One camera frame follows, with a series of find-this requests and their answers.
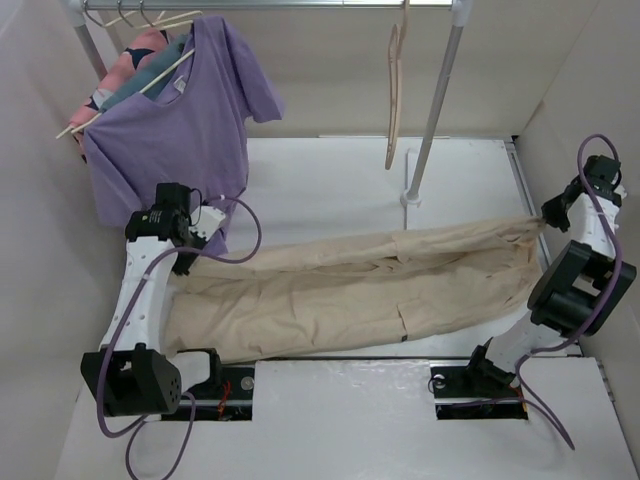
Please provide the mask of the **beige trousers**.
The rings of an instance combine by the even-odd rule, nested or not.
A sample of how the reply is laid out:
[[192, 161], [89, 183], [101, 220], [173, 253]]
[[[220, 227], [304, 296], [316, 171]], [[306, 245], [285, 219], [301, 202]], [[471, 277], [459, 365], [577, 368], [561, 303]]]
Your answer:
[[540, 276], [537, 217], [316, 240], [176, 280], [171, 351], [226, 363], [344, 351], [448, 334], [504, 317]]

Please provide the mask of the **beige plastic hanger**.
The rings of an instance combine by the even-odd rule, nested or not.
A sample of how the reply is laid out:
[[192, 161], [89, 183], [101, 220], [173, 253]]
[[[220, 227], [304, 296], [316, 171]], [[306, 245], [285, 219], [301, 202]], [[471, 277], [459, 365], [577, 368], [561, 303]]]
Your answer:
[[389, 80], [389, 118], [387, 131], [387, 146], [385, 153], [386, 170], [390, 170], [393, 166], [397, 140], [399, 137], [399, 128], [401, 123], [402, 108], [402, 52], [404, 41], [408, 31], [410, 2], [404, 0], [401, 2], [402, 19], [400, 23], [392, 26], [387, 48], [387, 65]]

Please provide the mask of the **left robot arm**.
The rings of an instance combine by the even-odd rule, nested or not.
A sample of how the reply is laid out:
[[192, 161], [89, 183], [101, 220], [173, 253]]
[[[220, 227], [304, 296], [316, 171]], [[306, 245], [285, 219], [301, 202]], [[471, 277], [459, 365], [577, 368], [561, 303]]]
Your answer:
[[161, 183], [155, 201], [134, 212], [125, 227], [126, 267], [111, 324], [94, 352], [83, 355], [81, 374], [106, 417], [170, 415], [184, 392], [204, 397], [223, 387], [213, 349], [168, 354], [164, 332], [176, 288], [207, 240], [192, 225], [192, 189]]

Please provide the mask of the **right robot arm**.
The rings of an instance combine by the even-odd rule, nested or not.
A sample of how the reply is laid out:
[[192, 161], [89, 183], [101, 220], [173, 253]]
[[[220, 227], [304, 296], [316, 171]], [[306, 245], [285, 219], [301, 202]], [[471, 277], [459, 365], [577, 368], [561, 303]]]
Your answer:
[[528, 314], [474, 350], [462, 369], [468, 390], [498, 396], [515, 381], [522, 357], [558, 352], [607, 320], [637, 275], [614, 244], [620, 181], [619, 160], [592, 155], [581, 174], [542, 205], [546, 224], [571, 239], [534, 286]]

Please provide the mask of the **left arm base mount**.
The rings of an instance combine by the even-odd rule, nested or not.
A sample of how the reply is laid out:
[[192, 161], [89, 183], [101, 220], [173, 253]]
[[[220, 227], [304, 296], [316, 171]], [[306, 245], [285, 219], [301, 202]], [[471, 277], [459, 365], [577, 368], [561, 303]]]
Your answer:
[[255, 365], [223, 365], [221, 380], [207, 380], [189, 389], [196, 400], [195, 421], [251, 421]]

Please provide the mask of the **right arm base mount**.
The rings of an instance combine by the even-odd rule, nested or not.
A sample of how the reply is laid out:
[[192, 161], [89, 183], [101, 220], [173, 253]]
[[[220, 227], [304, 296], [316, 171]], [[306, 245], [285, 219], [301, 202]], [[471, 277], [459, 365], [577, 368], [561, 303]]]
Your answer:
[[470, 373], [463, 365], [434, 365], [427, 387], [438, 420], [527, 420], [521, 391]]

